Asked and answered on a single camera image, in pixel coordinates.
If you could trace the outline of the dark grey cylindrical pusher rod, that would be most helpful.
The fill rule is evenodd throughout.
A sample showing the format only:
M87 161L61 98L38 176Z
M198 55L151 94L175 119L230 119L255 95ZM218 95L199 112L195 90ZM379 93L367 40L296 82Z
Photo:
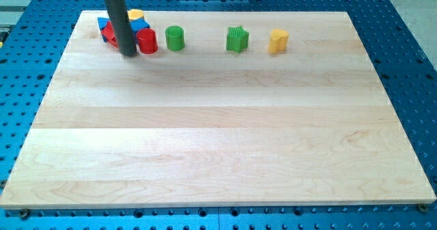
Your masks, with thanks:
M136 56L137 45L130 25L125 0L104 0L104 2L120 53L126 57Z

